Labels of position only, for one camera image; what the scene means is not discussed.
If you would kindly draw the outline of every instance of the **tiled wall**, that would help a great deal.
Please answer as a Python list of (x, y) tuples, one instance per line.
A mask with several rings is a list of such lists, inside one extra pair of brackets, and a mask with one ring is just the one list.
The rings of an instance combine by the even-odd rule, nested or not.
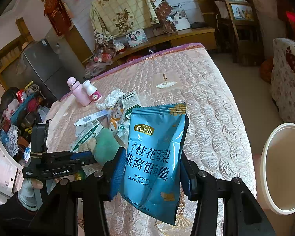
[[(93, 0), (63, 0), (67, 3), (74, 15), (72, 19), (81, 36), (87, 43), (88, 47), (94, 49), (93, 28), (90, 22), (89, 12), (90, 4)], [(204, 21), (197, 1), (194, 0), (167, 0), (171, 6), (180, 3), (185, 10), (186, 15), (191, 23)]]

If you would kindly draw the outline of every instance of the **bed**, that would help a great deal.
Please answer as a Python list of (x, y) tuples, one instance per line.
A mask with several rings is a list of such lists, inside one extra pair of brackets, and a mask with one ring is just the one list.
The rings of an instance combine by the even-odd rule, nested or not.
[[(176, 87), (155, 88), (155, 75), (175, 77)], [(116, 67), (95, 77), (92, 83), (104, 98), (112, 90), (136, 90), (142, 105), (153, 106), (185, 102), (190, 119), (183, 150), (188, 159), (216, 178), (231, 180), (239, 176), (256, 197), (256, 182), (249, 140), (233, 95), (218, 68), (200, 43), (154, 53)], [(74, 122), (96, 112), (94, 104), (81, 107), (73, 95), (51, 107), (52, 119), (47, 139), (48, 152), (69, 149), (75, 139)], [(90, 165), (87, 175), (100, 169)], [(157, 221), (121, 198), (105, 202), (111, 235), (190, 235), (196, 202), (181, 195), (176, 227)], [(216, 235), (222, 235), (223, 202), (218, 204)]]

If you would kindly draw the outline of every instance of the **wedding photo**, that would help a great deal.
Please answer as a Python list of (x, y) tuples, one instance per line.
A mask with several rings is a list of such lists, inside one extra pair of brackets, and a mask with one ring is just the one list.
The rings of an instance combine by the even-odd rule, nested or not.
[(127, 34), (126, 37), (130, 47), (134, 47), (148, 41), (143, 29), (138, 29), (130, 34)]
[(190, 23), (184, 10), (172, 11), (167, 19), (174, 23), (177, 31), (190, 28)]

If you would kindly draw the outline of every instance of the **human hand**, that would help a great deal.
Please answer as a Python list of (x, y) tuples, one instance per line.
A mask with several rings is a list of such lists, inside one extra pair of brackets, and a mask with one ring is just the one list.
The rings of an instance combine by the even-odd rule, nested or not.
[(23, 180), (22, 187), (18, 191), (18, 200), (22, 205), (31, 211), (37, 210), (37, 203), (34, 195), (34, 189), (42, 189), (43, 183), (34, 178), (26, 178)]

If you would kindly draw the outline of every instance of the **framed photo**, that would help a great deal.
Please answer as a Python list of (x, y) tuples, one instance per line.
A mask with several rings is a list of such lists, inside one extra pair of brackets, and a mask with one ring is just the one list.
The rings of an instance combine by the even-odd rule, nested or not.
[(148, 41), (143, 29), (138, 29), (130, 34), (127, 34), (126, 38), (130, 47), (134, 47)]
[(184, 10), (173, 10), (167, 19), (174, 23), (177, 31), (190, 28), (190, 23)]
[(249, 5), (232, 4), (234, 19), (254, 21), (252, 8)]

